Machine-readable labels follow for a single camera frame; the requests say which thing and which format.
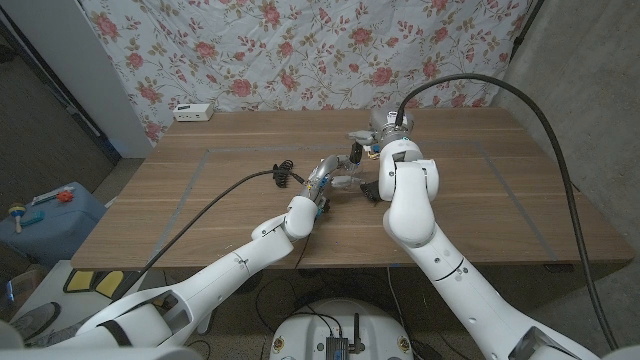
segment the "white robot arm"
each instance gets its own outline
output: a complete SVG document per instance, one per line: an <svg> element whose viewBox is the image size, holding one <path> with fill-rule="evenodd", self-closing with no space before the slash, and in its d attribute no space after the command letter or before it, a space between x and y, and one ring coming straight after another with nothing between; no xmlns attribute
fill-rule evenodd
<svg viewBox="0 0 640 360"><path fill-rule="evenodd" d="M455 248L435 221L430 201L438 170L409 140L412 120L395 127L396 113L372 119L380 153L378 190L391 201L384 228L418 264L487 359L598 359L566 336L509 305Z"/></svg>
<svg viewBox="0 0 640 360"><path fill-rule="evenodd" d="M332 180L331 173L356 165L347 156L327 157L291 200L288 212L259 225L250 243L183 282L140 291L114 302L89 319L74 338L54 347L182 345L200 321L247 279L288 255L294 242L309 236L315 218L328 210L323 192ZM167 298L177 303L160 314L153 302Z"/></svg>

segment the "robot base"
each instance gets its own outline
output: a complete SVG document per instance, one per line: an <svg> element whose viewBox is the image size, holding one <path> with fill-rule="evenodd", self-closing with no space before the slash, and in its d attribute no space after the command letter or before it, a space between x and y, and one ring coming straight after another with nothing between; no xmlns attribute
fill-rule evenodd
<svg viewBox="0 0 640 360"><path fill-rule="evenodd" d="M389 314L363 301L334 298L311 304L318 314L334 317L342 325L339 339L338 324L330 318L325 320L331 326L334 338L330 338L329 327L316 315L297 315L285 320L276 330L270 349L270 360L302 359L413 359L409 336L402 326ZM303 307L298 312L311 312ZM360 351L356 351L354 335L360 338ZM333 349L348 344L348 354L344 356Z"/></svg>

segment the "power strip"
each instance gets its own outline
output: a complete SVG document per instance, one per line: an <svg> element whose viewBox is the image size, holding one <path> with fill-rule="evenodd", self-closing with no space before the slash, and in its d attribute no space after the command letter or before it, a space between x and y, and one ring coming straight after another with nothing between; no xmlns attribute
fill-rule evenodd
<svg viewBox="0 0 640 360"><path fill-rule="evenodd" d="M213 104L178 104L173 110L177 121L207 121L213 115Z"/></svg>

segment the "black cable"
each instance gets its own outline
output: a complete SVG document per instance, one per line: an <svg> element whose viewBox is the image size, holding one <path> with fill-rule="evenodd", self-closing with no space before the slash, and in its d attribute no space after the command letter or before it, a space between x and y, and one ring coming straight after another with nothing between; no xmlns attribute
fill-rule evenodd
<svg viewBox="0 0 640 360"><path fill-rule="evenodd" d="M262 322L262 325L264 325L267 329L269 329L269 331L271 331L274 334L276 332L276 329L271 327L271 325L269 325L267 323L267 321L264 319L264 317L262 317L262 313L260 312L260 307L258 306L258 304L260 303L260 295L262 294L264 289L266 289L267 287L269 287L269 285L271 285L272 283L274 283L276 281L284 281L285 283L289 284L289 287L291 288L291 292L293 293L294 298L296 298L296 299L298 298L298 295L296 294L295 287L293 286L291 281L289 281L287 279L284 279L284 278L281 278L281 277L278 277L278 278L275 278L275 279L269 281L262 288L260 288L260 290L258 290L258 293L256 294L256 298L255 298L255 301L254 301L254 306L255 306L255 309L256 309L256 313L258 314L258 318ZM290 318L292 316L297 316L297 315L314 315L314 316L317 316L327 325L327 327L329 328L329 335L331 337L333 337L333 329L331 328L331 325L329 325L327 320L324 319L326 317L326 318L329 318L329 319L331 319L331 320L336 322L336 324L338 325L338 334L339 334L340 337L342 337L342 325L340 324L340 322L338 320L336 320L336 318L334 318L331 315L318 313L311 306L309 306L308 304L305 304L304 306L308 307L309 310L311 310L311 312L307 312L307 311L293 312L293 313L287 315L284 318L284 320L287 320L288 318Z"/></svg>
<svg viewBox="0 0 640 360"><path fill-rule="evenodd" d="M318 313L317 311L315 311L315 310L311 307L311 305L309 305L309 304L307 304L307 305L305 305L305 306L306 306L306 307L308 307L308 308L309 308L309 310L311 310L311 312L312 312L312 313L314 313L314 314L316 314L316 315L318 315L318 316L320 316L320 317L326 316L326 317L328 317L329 319L331 319L331 320L335 321L335 322L336 322L336 324L338 324L338 335L339 335L339 337L342 337L342 325L340 325L340 322L339 322L338 320L336 320L336 318L334 318L333 316L326 315L326 314L319 314L319 313Z"/></svg>
<svg viewBox="0 0 640 360"><path fill-rule="evenodd" d="M202 215L204 215L204 213L207 212L207 210L209 210L213 205L215 205L218 201L220 201L220 199L222 199L227 194L229 194L231 191L233 191L233 189L235 189L238 186L242 185L242 183L244 183L245 181L253 179L254 177L258 177L258 176L266 175L266 174L287 174L287 175L293 176L293 178L296 179L301 184L304 182L304 179L301 178L298 174L295 174L295 173L293 173L291 171L288 171L288 170L266 170L266 171L260 171L260 172L245 176L242 180L240 180L237 183L231 185L227 190L223 191L220 195L218 195L215 199L213 199L209 204L207 204L202 210L200 210L200 212L198 212L196 214L196 216L194 216L193 219L191 219L191 221L189 221L189 223L187 225L185 225L182 228L182 230L180 230L180 232L178 232L176 234L176 236L174 236L173 239L171 239L171 241L169 241L167 243L167 245L163 246L162 249L160 249L160 251L158 251L158 253L156 255L154 255L151 258L151 260L149 260L147 262L147 264L142 268L142 270L140 270L139 272L136 272L136 273L133 273L133 274L129 275L123 281L122 285L119 286L118 289L116 289L116 292L111 297L111 299L113 299L112 302L120 300L122 298L122 296L124 296L124 294L127 291L129 291L129 289L131 289L131 287L138 280L140 280L142 275L144 275L147 271L149 271L149 269L151 269L153 264L155 264L156 261L158 261L158 259L160 259L162 257L162 255L164 255L164 253L166 253L167 250L169 250L173 246L173 244L175 244L176 241L178 241L178 239L180 239L180 237L182 237L182 235L184 235L184 233L186 233L187 230L189 230L189 228L196 221L198 221L198 219L200 219L200 217L202 217Z"/></svg>
<svg viewBox="0 0 640 360"><path fill-rule="evenodd" d="M302 261L302 257L304 256L304 251L307 250L307 244L309 244L309 238L311 237L311 234L309 234L309 236L307 236L307 240L304 242L304 247L302 248L302 252L300 253L300 257L298 258L298 261L296 262L296 266L294 266L294 269L298 268L298 265L300 265L300 261Z"/></svg>
<svg viewBox="0 0 640 360"><path fill-rule="evenodd" d="M333 337L333 329L331 328L331 325L329 325L327 320L325 320L324 318L325 317L330 317L333 320L335 320L336 322L338 322L335 318L333 318L333 317L331 317L329 315L325 315L325 314L318 314L318 313L313 313L313 312L309 312L309 311L298 311L298 312L295 312L295 313L287 316L284 320L287 320L290 317L294 317L294 316L298 316L298 315L312 315L312 316L319 317L322 321L324 321L325 324L327 324L327 327L329 328L329 336Z"/></svg>
<svg viewBox="0 0 640 360"><path fill-rule="evenodd" d="M206 342L204 340L195 340L195 341L191 342L189 345L187 345L187 347L191 347L191 345L198 344L198 343L202 343L202 344L207 345L207 357L205 358L205 360L209 360L209 357L211 356L211 344L209 344L208 342Z"/></svg>
<svg viewBox="0 0 640 360"><path fill-rule="evenodd" d="M276 330L274 328L272 328L267 321L262 317L262 313L260 312L260 308L258 307L258 303L260 302L260 294L262 294L262 292L264 291L264 289L266 289L269 285L271 285L272 283L276 282L276 281L284 281L287 284L289 284L289 287L291 288L291 292L293 292L293 297L294 298L298 298L298 295L296 294L296 289L293 287L293 284L291 283L291 281L278 277L275 278L271 281L269 281L268 283L266 283L263 287L260 288L260 290L258 290L258 293L256 294L256 298L254 300L254 307L256 309L256 313L258 313L258 318L260 319L260 321L262 322L262 325L264 325L264 327L266 327L267 329L269 329L269 331L271 331L272 333L275 334Z"/></svg>
<svg viewBox="0 0 640 360"><path fill-rule="evenodd" d="M280 164L280 166L278 166L278 164L273 164L273 170L287 170L287 171L291 171L291 169L293 169L293 161L291 160L285 160L282 162L282 164ZM275 180L276 182L276 186L279 188L286 188L287 187L287 179L289 178L289 176L287 174L273 174L273 180Z"/></svg>
<svg viewBox="0 0 640 360"><path fill-rule="evenodd" d="M509 57L509 62L513 60L513 56L516 54L516 51L518 51L518 49L520 48L520 45L522 45L522 43L524 42L524 37L527 35L527 32L529 32L529 28L531 27L531 24L533 24L533 20L535 20L536 16L538 15L540 8L542 8L542 4L544 4L544 0L536 1L536 5L533 7L533 10L531 10L531 14L527 19L527 22L524 23L524 26L522 27L522 31L520 31L520 35L518 35L513 40L513 50L511 50L511 56Z"/></svg>
<svg viewBox="0 0 640 360"><path fill-rule="evenodd" d="M267 335L264 336L264 341L262 342L262 350L260 350L260 360L264 356L264 346L267 345Z"/></svg>
<svg viewBox="0 0 640 360"><path fill-rule="evenodd" d="M414 341L413 339L415 339L415 337L413 336L413 332L409 328L409 325L407 325L407 323L404 321L404 315L402 315L402 309L400 308L400 301L398 301L396 292L395 290L393 290L393 284L391 283L391 271L389 267L387 267L387 281L389 285L389 291L391 292L391 296L393 296L393 301L396 305L398 316L400 317L400 324L402 325L402 328L407 332L407 337L409 338L409 342L411 343Z"/></svg>
<svg viewBox="0 0 640 360"><path fill-rule="evenodd" d="M438 334L438 336L445 343L445 345L447 345L449 347L449 349L451 349L454 353L458 354L458 356L460 356L464 360L471 360L468 356L466 356L465 354L461 353L458 349L456 349L453 345L451 345L451 343L449 341L447 341L447 339L444 337L444 335L442 335L439 331L436 331L436 334Z"/></svg>
<svg viewBox="0 0 640 360"><path fill-rule="evenodd" d="M596 317L598 318L598 322L600 323L600 327L602 328L602 332L604 337L609 344L611 350L616 350L618 348L618 343L616 342L615 337L613 336L613 331L609 326L609 322L607 321L607 317L604 314L604 310L602 309L602 304L600 303L600 297L598 296L598 291L596 289L595 282L593 281L593 277L591 276L591 264L589 262L589 256L587 255L587 247L584 243L584 236L582 235L582 228L580 226L580 219L578 218L578 209L576 208L576 199L573 195L573 186L571 184L571 178L569 177L569 170L567 169L567 164L564 159L564 155L562 155L562 149L560 148L560 143L558 142L558 138L556 134L553 132L553 128L547 120L547 117L544 115L542 110L538 107L538 105L531 100L529 96L523 93L521 90L516 88L515 86L496 79L491 76L481 75L481 74L457 74L457 75L448 75L443 76L439 79L430 81L422 86L419 86L415 90L409 93L407 97L404 98L400 107L398 108L398 115L396 116L396 126L402 126L402 121L404 118L404 108L414 96L418 93L441 83L453 81L453 80L480 80L493 85L496 85L502 89L505 89L517 96L520 100L522 100L538 117L542 127L547 133L547 137L551 142L551 147L553 148L553 152L556 156L556 160L558 161L558 167L560 168L560 175L562 175L562 184L564 185L564 191L567 196L567 205L569 206L569 215L571 215L571 223L573 225L573 233L576 238L576 243L578 246L578 253L580 254L580 261L582 262L582 270L584 272L585 282L587 285L587 290L589 292L589 297L591 298L591 304L593 305L593 310L596 313Z"/></svg>
<svg viewBox="0 0 640 360"><path fill-rule="evenodd" d="M383 309L383 310L389 310L389 304L393 303L393 298L391 298L390 295L386 295L383 293L371 293L369 291L369 287L368 286L362 286L361 283L363 281L360 281L361 277L364 278L370 278L373 280L377 280L382 286L383 288L387 289L387 291L389 290L389 285L387 283L386 280L381 279L380 277L374 275L374 274L370 274L370 273L366 273L366 272L360 272L360 273L356 273L356 274L339 274L339 275L334 275L331 274L329 271L327 271L326 269L321 269L320 272L321 276L320 279L322 280L322 282L325 284L325 286L322 288L326 288L326 287L333 287L333 288L337 288L336 290L338 290L338 294L339 296L345 296L345 297L352 297L352 298L356 298L356 299L360 299L363 300L365 302L371 303L376 305L377 307ZM324 277L322 276L322 274L325 274L326 276L330 276L331 279L329 280L325 280Z"/></svg>

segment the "floral wallpaper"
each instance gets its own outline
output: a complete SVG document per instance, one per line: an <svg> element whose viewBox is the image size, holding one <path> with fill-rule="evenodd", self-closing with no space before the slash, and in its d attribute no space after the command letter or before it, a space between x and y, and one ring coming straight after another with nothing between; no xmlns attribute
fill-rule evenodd
<svg viewBox="0 0 640 360"><path fill-rule="evenodd" d="M83 0L149 141L180 103L216 111L399 104L442 75L501 77L530 0ZM484 106L458 81L410 107Z"/></svg>

